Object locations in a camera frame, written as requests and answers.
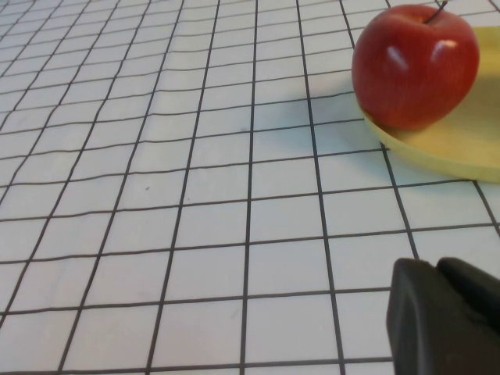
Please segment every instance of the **yellow plate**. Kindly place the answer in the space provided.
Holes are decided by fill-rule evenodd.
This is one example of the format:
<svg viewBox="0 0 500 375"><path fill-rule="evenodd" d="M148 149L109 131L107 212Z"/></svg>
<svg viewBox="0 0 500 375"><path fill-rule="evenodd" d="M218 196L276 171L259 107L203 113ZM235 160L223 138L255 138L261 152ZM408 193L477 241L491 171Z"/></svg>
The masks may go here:
<svg viewBox="0 0 500 375"><path fill-rule="evenodd" d="M466 98L423 130L380 128L382 143L415 164L455 177L500 183L500 27L474 28L480 67Z"/></svg>

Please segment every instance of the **apple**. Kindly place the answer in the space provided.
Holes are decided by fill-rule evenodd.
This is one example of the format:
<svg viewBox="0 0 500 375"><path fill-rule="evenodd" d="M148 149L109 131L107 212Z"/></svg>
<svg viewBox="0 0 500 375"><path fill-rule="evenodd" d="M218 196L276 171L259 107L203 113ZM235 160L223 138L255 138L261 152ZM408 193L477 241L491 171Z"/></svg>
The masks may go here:
<svg viewBox="0 0 500 375"><path fill-rule="evenodd" d="M476 79L479 45L470 25L425 5L399 5L359 36L352 83L380 126L420 129L450 113Z"/></svg>

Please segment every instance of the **black object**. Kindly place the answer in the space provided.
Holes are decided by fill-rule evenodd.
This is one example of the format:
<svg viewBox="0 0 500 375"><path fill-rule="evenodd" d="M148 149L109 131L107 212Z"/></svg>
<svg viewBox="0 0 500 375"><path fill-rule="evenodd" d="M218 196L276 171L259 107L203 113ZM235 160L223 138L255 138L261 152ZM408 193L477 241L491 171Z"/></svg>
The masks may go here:
<svg viewBox="0 0 500 375"><path fill-rule="evenodd" d="M459 259L400 259L387 331L396 375L500 375L500 280Z"/></svg>

